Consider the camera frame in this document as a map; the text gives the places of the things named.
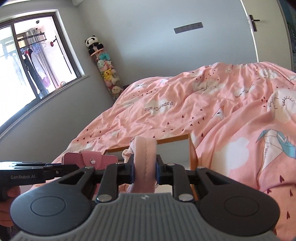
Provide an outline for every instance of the panda plush toy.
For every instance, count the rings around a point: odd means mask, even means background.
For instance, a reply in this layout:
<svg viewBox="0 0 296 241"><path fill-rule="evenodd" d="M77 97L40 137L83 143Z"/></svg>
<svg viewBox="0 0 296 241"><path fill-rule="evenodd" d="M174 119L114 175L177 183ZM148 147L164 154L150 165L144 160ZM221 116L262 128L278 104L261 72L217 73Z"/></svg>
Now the panda plush toy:
<svg viewBox="0 0 296 241"><path fill-rule="evenodd" d="M104 48L104 46L101 43L99 43L98 38L94 35L85 40L85 44L89 49L89 55L92 55L97 50Z"/></svg>

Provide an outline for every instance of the stuffed toy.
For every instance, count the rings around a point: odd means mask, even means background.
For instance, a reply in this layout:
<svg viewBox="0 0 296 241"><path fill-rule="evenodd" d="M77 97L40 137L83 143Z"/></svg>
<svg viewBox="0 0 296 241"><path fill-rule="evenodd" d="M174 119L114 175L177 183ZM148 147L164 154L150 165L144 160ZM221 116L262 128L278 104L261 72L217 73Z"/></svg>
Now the stuffed toy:
<svg viewBox="0 0 296 241"><path fill-rule="evenodd" d="M105 61L104 60L99 60L96 64L98 66L99 69L103 68L105 65Z"/></svg>
<svg viewBox="0 0 296 241"><path fill-rule="evenodd" d="M107 88L112 91L114 85L112 83L112 81L108 81L108 80L105 80L105 85L107 86Z"/></svg>
<svg viewBox="0 0 296 241"><path fill-rule="evenodd" d="M104 48L104 46L101 43L99 43L98 38L94 35L85 40L85 44L89 49L89 55L92 55L97 50Z"/></svg>
<svg viewBox="0 0 296 241"><path fill-rule="evenodd" d="M121 91L122 91L122 88L120 88L119 86L114 86L111 90L111 93L114 97L118 98Z"/></svg>
<svg viewBox="0 0 296 241"><path fill-rule="evenodd" d="M107 70L108 70L108 66L107 66L106 63L104 63L104 66L103 66L103 67L99 68L99 71L100 71L102 74L104 74L104 72L107 71Z"/></svg>
<svg viewBox="0 0 296 241"><path fill-rule="evenodd" d="M117 82L118 82L118 81L119 81L118 78L113 78L113 79L111 80L111 82L112 82L113 85L117 85Z"/></svg>
<svg viewBox="0 0 296 241"><path fill-rule="evenodd" d="M108 66L108 69L112 69L113 68L112 62L110 60L107 60L106 61L106 64Z"/></svg>
<svg viewBox="0 0 296 241"><path fill-rule="evenodd" d="M112 81L113 75L112 75L112 69L108 69L104 72L104 80Z"/></svg>
<svg viewBox="0 0 296 241"><path fill-rule="evenodd" d="M101 60L108 60L108 61L111 60L110 55L108 53L101 53L99 58Z"/></svg>
<svg viewBox="0 0 296 241"><path fill-rule="evenodd" d="M112 69L112 74L113 74L113 76L114 76L115 78L118 77L118 75L117 75L117 71L116 71L115 69Z"/></svg>

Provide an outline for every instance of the pink duvet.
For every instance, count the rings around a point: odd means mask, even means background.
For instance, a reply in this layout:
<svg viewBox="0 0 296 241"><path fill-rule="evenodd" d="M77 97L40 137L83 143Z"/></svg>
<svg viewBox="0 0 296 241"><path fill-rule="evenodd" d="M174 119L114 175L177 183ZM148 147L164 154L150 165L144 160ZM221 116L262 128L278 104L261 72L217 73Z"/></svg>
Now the pink duvet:
<svg viewBox="0 0 296 241"><path fill-rule="evenodd" d="M296 74L272 63L216 63L130 85L64 152L190 133L199 165L272 196L274 233L296 236ZM54 162L60 162L61 154Z"/></svg>

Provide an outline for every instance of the window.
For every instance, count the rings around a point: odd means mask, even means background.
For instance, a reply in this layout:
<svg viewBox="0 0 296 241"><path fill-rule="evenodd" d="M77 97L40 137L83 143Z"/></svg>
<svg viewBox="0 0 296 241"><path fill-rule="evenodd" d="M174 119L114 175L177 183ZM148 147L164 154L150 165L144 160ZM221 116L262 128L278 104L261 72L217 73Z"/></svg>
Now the window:
<svg viewBox="0 0 296 241"><path fill-rule="evenodd" d="M0 23L0 133L79 77L54 13Z"/></svg>

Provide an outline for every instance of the gray grip plate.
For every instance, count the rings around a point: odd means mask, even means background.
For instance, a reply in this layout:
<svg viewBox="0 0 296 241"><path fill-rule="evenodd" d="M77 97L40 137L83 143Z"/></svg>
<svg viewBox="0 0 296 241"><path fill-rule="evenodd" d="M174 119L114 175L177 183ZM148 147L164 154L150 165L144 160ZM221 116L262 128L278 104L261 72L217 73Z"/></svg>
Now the gray grip plate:
<svg viewBox="0 0 296 241"><path fill-rule="evenodd" d="M165 193L120 194L118 199L111 203L96 205L87 221L68 233L39 237L19 232L12 241L279 241L279 239L272 232L255 237L236 237L222 233L203 220L194 204L176 201L170 193Z"/></svg>

